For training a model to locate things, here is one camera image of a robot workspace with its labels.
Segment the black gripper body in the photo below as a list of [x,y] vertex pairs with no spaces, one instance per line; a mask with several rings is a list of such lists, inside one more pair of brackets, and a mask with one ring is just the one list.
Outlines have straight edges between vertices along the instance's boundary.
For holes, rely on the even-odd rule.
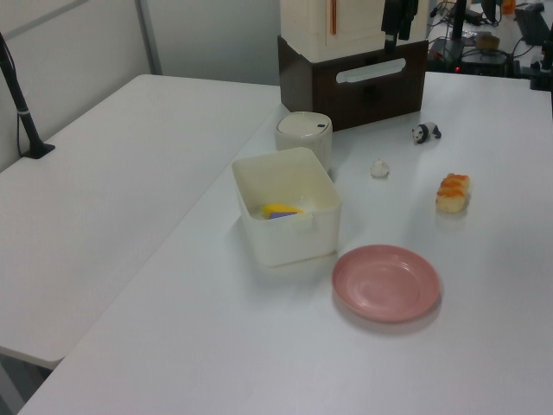
[[413,20],[418,11],[418,0],[386,0],[385,25],[401,26]]

